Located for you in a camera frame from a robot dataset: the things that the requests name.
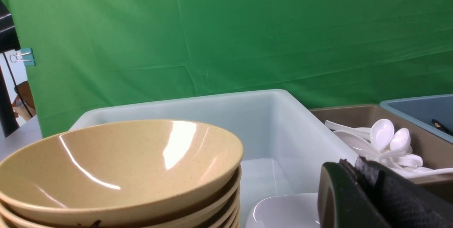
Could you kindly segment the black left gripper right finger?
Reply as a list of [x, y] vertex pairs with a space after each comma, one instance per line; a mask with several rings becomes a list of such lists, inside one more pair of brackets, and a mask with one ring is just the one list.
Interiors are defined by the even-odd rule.
[[354, 169], [365, 194], [392, 228], [451, 228], [452, 204], [375, 161]]

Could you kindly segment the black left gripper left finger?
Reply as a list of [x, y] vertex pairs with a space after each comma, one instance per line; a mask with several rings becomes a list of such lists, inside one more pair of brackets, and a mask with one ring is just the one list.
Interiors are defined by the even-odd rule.
[[349, 162], [322, 165], [317, 198], [320, 227], [391, 227], [367, 196], [364, 182]]

